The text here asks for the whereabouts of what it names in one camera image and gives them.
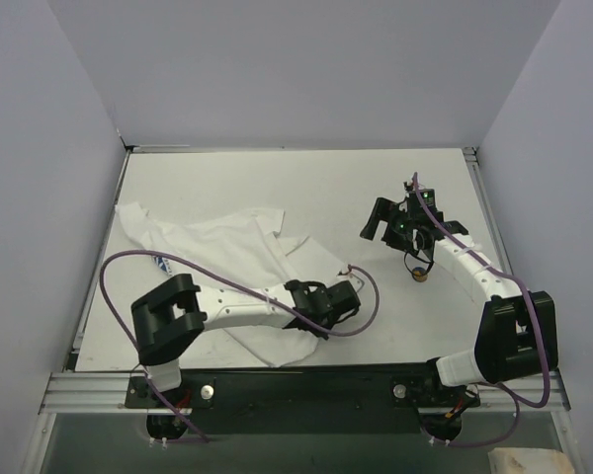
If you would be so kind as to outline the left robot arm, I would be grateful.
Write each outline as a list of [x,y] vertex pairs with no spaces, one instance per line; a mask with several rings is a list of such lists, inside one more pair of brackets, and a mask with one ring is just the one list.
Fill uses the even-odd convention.
[[149,378],[147,393],[161,406],[182,397],[179,358],[204,331],[231,328],[298,329],[317,337],[357,314],[364,283],[350,274],[326,285],[290,280],[259,288],[256,298],[243,291],[194,283],[172,276],[130,307],[139,363]]

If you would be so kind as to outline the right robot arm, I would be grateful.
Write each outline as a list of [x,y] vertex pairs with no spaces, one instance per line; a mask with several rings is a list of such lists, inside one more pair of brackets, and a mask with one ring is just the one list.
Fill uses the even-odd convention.
[[382,241],[428,267],[448,272],[480,309],[471,349],[435,361],[439,382],[448,387],[506,382],[539,374],[541,408],[551,395],[551,372],[558,365],[555,307],[544,291],[531,292],[517,278],[498,271],[458,221],[447,221],[435,205],[433,190],[409,194],[401,202],[377,198],[360,236]]

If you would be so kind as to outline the white t-shirt with flower print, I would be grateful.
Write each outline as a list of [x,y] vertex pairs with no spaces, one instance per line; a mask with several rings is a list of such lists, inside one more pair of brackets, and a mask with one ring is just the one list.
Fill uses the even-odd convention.
[[[313,238],[283,235],[281,209],[245,209],[187,225],[158,220],[137,202],[118,206],[116,213],[135,246],[181,257],[251,289],[291,279],[330,286],[346,267]],[[181,362],[198,367],[280,367],[313,355],[319,342],[299,329],[214,329],[199,336]]]

